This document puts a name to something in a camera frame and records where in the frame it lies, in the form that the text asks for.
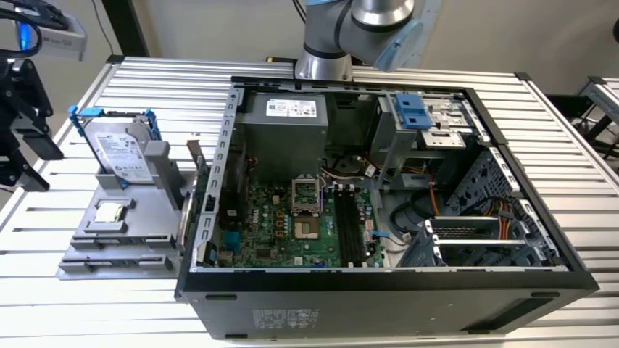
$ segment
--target motherboard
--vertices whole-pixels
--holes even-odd
[[[241,231],[223,232],[220,267],[383,266],[368,191],[316,188],[316,179],[249,185]]]

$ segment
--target metal rail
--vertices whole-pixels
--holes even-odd
[[[288,64],[127,58],[105,65],[80,106],[117,111],[153,108],[171,157],[193,167],[184,143],[199,139],[213,153],[232,75],[292,76]],[[619,185],[531,82],[512,74],[355,70],[359,82],[471,87],[509,141],[543,200],[568,236],[600,290],[505,337],[416,337],[239,342],[237,346],[401,347],[472,344],[473,347],[619,347]],[[65,124],[54,139],[67,159],[38,162],[46,193],[18,190],[0,212],[0,343],[109,347],[212,344],[187,304],[172,297],[175,280],[57,281],[57,264],[97,187],[97,163]]]

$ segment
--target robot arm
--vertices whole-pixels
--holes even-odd
[[[49,137],[46,118],[53,115],[53,110],[48,95],[26,58],[41,48],[57,52],[50,46],[63,40],[54,38],[75,35],[76,26],[58,9],[41,0],[2,1],[13,5],[13,10],[0,9],[0,19],[16,23],[18,50],[0,49],[0,184],[21,186],[25,191],[46,191],[49,184],[29,166],[14,134],[22,136],[42,160],[63,158]]]
[[[387,72],[401,67],[423,30],[412,18],[413,4],[413,0],[307,0],[296,78],[351,80],[351,55]]]

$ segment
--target label sticker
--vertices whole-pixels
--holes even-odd
[[[128,134],[97,133],[96,142],[119,177],[129,183],[153,179],[136,138]]]
[[[373,165],[367,165],[365,176],[372,178],[375,176],[376,167]]]
[[[267,116],[316,118],[316,102],[313,100],[271,99],[267,102]]]
[[[315,328],[320,309],[253,310],[253,324],[259,329]]]

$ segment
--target chip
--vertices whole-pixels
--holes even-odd
[[[256,249],[255,256],[259,259],[269,259],[271,258],[271,249]]]

